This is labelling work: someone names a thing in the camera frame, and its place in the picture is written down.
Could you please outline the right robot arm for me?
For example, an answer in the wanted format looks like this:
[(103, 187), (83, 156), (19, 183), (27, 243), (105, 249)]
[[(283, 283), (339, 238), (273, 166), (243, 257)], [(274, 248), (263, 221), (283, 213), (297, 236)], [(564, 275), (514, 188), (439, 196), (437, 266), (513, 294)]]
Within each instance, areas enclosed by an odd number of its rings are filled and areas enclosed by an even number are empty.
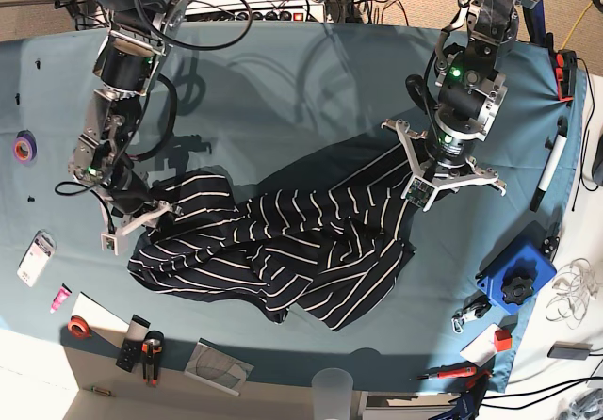
[(101, 202), (101, 246), (120, 254), (127, 236), (174, 213), (150, 194), (147, 178), (126, 151), (138, 132), (148, 94), (160, 77), (170, 40), (185, 17), (186, 0), (96, 0), (108, 15), (106, 38), (93, 72), (102, 86), (91, 97), (68, 172), (82, 192)]

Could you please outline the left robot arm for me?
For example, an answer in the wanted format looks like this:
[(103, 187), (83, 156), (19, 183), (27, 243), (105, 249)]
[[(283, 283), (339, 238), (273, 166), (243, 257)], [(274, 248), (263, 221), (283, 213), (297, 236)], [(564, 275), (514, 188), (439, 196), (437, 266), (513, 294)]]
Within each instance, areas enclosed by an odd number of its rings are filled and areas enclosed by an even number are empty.
[(428, 211), (439, 196), (466, 186), (507, 189), (496, 170), (473, 156), (485, 141), (507, 94), (497, 61), (508, 53), (519, 29), (518, 7), (538, 0), (458, 0), (459, 11), (440, 31), (427, 68), (405, 81), (409, 96), (430, 127), (418, 133), (403, 120), (387, 120), (406, 152), (410, 178), (402, 197)]

